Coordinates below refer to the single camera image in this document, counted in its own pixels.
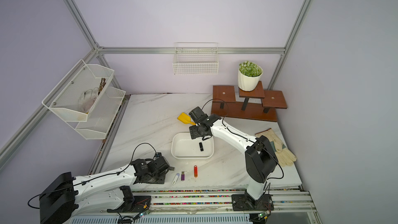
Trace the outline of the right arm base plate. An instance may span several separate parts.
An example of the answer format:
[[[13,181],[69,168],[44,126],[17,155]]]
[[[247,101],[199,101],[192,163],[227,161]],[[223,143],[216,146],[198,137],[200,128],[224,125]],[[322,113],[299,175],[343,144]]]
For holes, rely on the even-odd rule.
[[[258,200],[249,194],[231,195],[234,211],[273,211],[274,204],[270,194],[263,194]]]

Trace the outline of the white lilac usb drive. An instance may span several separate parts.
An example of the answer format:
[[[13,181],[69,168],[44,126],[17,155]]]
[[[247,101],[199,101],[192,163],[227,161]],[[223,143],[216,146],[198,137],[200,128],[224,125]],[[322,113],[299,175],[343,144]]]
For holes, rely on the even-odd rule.
[[[180,177],[180,174],[177,173],[177,174],[175,175],[175,177],[173,178],[173,181],[172,181],[172,184],[173,184],[173,185],[177,183],[179,177]]]

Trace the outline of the red usb drive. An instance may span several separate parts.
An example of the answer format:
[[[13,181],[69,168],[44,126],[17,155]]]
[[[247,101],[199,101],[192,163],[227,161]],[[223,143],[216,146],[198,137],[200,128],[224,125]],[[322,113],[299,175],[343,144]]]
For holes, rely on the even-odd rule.
[[[194,177],[197,178],[198,177],[198,167],[194,166]]]

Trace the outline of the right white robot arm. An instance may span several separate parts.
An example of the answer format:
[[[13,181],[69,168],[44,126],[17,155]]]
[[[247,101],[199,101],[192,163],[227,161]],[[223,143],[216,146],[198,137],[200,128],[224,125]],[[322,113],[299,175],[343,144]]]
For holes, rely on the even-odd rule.
[[[278,166],[278,159],[268,138],[245,134],[225,122],[224,118],[205,114],[200,107],[194,108],[189,116],[195,123],[189,128],[192,139],[201,138],[205,141],[219,138],[244,154],[246,172],[250,177],[246,194],[253,200],[259,200],[270,174]]]

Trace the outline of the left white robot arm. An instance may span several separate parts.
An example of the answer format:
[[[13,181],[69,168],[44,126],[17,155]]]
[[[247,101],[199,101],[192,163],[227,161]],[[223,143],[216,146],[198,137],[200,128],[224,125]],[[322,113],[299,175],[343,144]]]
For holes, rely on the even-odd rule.
[[[100,211],[141,216],[149,210],[151,200],[149,196],[134,196],[131,186],[164,184],[172,170],[164,156],[156,155],[94,175],[63,173],[39,195],[40,223],[63,224],[75,215]]]

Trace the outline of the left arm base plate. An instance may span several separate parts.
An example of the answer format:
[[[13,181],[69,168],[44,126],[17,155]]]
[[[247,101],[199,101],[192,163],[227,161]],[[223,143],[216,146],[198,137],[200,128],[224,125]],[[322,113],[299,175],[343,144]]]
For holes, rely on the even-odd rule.
[[[126,200],[115,209],[107,209],[107,213],[143,213],[149,210],[151,196],[134,196],[134,200]]]

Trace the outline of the black capped usb drive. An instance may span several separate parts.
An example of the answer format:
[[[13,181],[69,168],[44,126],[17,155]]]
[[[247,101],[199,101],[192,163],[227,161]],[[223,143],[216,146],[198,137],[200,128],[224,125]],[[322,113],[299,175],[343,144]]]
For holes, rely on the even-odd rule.
[[[199,142],[199,146],[200,146],[200,151],[204,151],[204,147],[203,147],[203,143]]]

